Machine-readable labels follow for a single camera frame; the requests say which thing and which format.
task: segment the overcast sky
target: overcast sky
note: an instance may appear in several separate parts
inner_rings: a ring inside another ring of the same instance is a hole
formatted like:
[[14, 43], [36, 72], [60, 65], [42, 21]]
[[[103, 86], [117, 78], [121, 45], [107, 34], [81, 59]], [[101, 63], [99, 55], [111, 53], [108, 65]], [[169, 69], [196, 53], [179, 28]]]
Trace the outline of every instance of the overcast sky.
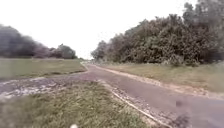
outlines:
[[48, 47], [63, 43], [90, 58], [99, 41], [144, 19], [182, 15], [185, 2], [196, 0], [0, 0], [0, 23]]

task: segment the treeline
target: treeline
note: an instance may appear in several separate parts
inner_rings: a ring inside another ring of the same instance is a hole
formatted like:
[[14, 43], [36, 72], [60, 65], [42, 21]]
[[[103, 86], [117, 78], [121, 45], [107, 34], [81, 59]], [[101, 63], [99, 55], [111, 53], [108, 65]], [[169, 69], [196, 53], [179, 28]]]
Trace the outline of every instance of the treeline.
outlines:
[[224, 59], [224, 2], [185, 4], [183, 16], [144, 20], [91, 54], [96, 60], [197, 65]]
[[66, 45], [57, 49], [48, 48], [34, 41], [31, 37], [23, 36], [16, 29], [0, 25], [0, 57], [7, 58], [77, 58], [75, 51]]

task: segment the road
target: road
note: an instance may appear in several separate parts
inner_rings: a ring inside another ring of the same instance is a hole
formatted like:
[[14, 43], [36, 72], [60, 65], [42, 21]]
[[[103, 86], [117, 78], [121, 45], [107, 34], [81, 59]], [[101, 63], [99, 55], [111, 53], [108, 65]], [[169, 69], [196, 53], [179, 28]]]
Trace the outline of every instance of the road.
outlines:
[[153, 116], [158, 118], [163, 116], [163, 118], [172, 120], [177, 118], [175, 123], [184, 124], [178, 128], [186, 128], [185, 126], [193, 128], [224, 127], [224, 100], [182, 94], [114, 74], [91, 64], [85, 64], [85, 66], [88, 71], [84, 73], [1, 82], [0, 99], [48, 91], [51, 88], [57, 88], [55, 87], [57, 84], [63, 85], [64, 82], [103, 80], [124, 91], [128, 96], [137, 99], [143, 106], [150, 108], [150, 114]]
[[168, 113], [167, 116], [185, 116], [188, 127], [223, 128], [224, 101], [181, 94], [163, 87], [150, 85], [126, 76], [86, 65], [90, 74], [125, 91], [131, 97], [144, 101], [153, 110]]

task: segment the grass verge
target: grass verge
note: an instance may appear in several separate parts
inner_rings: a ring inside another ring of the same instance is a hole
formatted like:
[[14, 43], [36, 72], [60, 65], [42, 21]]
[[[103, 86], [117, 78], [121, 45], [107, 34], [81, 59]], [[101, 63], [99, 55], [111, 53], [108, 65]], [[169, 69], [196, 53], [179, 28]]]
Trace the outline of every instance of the grass verge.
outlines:
[[199, 67], [171, 67], [160, 64], [104, 64], [103, 67], [152, 78], [164, 83], [224, 92], [224, 63]]
[[85, 70], [78, 59], [0, 59], [1, 79], [66, 74]]
[[0, 104], [1, 128], [147, 128], [138, 112], [97, 83], [11, 99]]

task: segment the bush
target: bush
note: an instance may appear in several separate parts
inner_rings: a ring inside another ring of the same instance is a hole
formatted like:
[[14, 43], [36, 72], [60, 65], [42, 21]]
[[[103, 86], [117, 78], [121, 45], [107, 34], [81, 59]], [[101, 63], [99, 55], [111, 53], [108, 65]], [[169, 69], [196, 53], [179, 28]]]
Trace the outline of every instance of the bush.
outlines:
[[124, 34], [116, 35], [109, 43], [100, 42], [92, 56], [96, 60], [167, 62], [173, 66], [223, 60], [224, 40], [220, 34], [224, 33], [223, 8], [224, 2], [219, 0], [200, 0], [195, 9], [187, 3], [183, 17], [169, 15], [144, 20]]

